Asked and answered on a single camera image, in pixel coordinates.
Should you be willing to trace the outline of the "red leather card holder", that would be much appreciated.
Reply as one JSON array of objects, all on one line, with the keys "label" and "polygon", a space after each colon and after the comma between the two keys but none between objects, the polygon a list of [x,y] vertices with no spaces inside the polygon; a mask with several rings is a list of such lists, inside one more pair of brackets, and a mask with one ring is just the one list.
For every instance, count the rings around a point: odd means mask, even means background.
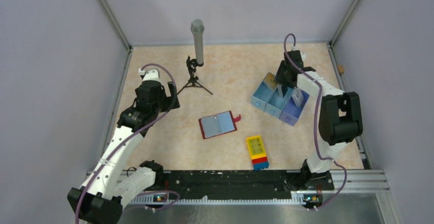
[{"label": "red leather card holder", "polygon": [[200,118],[198,122],[202,138],[205,140],[237,131],[236,123],[241,119],[241,114],[234,117],[232,111]]}]

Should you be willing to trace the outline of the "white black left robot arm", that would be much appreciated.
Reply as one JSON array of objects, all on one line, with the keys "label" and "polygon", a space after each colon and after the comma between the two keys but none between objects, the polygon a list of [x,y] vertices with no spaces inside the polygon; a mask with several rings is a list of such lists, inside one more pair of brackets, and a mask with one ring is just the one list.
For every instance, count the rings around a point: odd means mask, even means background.
[{"label": "white black left robot arm", "polygon": [[123,181],[119,177],[128,158],[142,142],[148,129],[172,109],[179,108],[177,87],[168,82],[170,96],[160,81],[147,80],[135,90],[132,106],[117,122],[106,151],[90,176],[67,196],[75,222],[117,223],[126,205],[147,188],[160,189],[164,184],[163,166],[145,161]]}]

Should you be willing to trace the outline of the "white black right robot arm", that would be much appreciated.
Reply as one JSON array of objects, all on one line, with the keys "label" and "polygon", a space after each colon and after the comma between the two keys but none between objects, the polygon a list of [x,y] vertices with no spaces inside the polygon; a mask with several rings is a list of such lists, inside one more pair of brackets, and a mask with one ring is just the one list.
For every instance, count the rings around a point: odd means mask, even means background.
[{"label": "white black right robot arm", "polygon": [[299,173],[286,180],[290,190],[312,190],[331,183],[330,168],[340,151],[363,132],[360,98],[329,84],[315,69],[304,66],[299,50],[284,52],[275,81],[287,88],[290,98],[282,114],[293,125],[307,104],[315,101],[313,139],[315,151],[304,160]]}]

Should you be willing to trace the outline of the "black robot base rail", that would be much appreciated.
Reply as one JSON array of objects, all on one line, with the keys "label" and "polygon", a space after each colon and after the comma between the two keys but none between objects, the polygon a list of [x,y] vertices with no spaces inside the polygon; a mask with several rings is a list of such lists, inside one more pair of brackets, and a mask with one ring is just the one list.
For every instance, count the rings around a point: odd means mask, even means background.
[{"label": "black robot base rail", "polygon": [[332,191],[330,173],[304,176],[298,170],[173,170],[158,173],[148,191],[171,190],[182,200],[291,199],[295,191]]}]

